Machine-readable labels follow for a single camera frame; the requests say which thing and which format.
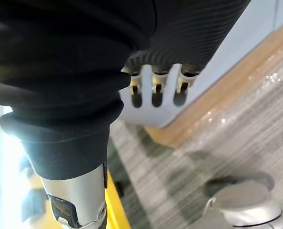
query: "black fabric sleeve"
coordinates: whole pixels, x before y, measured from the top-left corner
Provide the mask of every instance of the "black fabric sleeve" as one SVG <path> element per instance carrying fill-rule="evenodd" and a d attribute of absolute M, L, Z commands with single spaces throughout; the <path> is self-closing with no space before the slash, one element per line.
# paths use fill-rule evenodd
<path fill-rule="evenodd" d="M 155 25 L 151 0 L 0 0 L 0 105 L 13 109 L 0 123 L 40 176 L 106 164 L 118 90 L 130 83 L 121 69 Z"/>

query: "wooden edge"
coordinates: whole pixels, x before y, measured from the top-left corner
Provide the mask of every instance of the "wooden edge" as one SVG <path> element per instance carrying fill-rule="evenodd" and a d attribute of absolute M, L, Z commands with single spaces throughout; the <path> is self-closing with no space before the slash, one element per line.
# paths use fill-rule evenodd
<path fill-rule="evenodd" d="M 283 26 L 269 35 L 167 127 L 145 127 L 157 143 L 177 148 L 249 92 L 283 60 Z"/>

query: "striped carpet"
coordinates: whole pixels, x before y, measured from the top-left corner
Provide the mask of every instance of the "striped carpet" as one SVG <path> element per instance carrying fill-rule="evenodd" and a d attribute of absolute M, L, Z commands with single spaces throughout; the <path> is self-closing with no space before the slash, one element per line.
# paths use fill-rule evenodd
<path fill-rule="evenodd" d="M 208 126 L 177 150 L 140 126 L 112 124 L 109 163 L 114 179 L 125 180 L 133 229 L 193 228 L 207 200 L 204 183 L 229 174 L 271 176 L 283 206 L 283 65 L 218 118 L 205 118 Z"/>

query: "black protective cover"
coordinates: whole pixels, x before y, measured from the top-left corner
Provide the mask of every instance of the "black protective cover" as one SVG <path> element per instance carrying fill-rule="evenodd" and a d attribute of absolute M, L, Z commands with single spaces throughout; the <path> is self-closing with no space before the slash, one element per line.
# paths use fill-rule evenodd
<path fill-rule="evenodd" d="M 1 118 L 36 172 L 77 177 L 106 165 L 121 112 L 121 69 L 207 64 L 249 0 L 0 0 Z"/>

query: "plastic wrap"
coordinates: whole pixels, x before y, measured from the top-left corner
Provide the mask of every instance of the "plastic wrap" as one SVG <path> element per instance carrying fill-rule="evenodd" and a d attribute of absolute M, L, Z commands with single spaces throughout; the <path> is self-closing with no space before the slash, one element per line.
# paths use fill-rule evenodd
<path fill-rule="evenodd" d="M 276 55 L 270 56 L 261 66 L 263 69 L 258 68 L 253 73 L 267 69 L 276 59 L 283 59 L 283 50 L 279 50 Z M 246 80 L 252 82 L 254 75 L 249 75 Z M 268 71 L 267 74 L 263 76 L 263 79 L 256 83 L 251 90 L 243 93 L 231 106 L 225 109 L 218 107 L 209 110 L 193 127 L 187 130 L 187 133 L 189 134 L 193 129 L 198 129 L 199 126 L 202 126 L 200 128 L 201 131 L 193 135 L 193 137 L 179 147 L 175 153 L 182 155 L 185 154 L 185 151 L 190 152 L 192 149 L 194 151 L 203 150 L 218 136 L 223 136 L 225 130 L 236 125 L 242 118 L 242 115 L 250 110 L 251 107 L 256 106 L 261 99 L 267 97 L 268 94 L 274 93 L 274 91 L 278 90 L 282 85 L 283 60 Z"/>

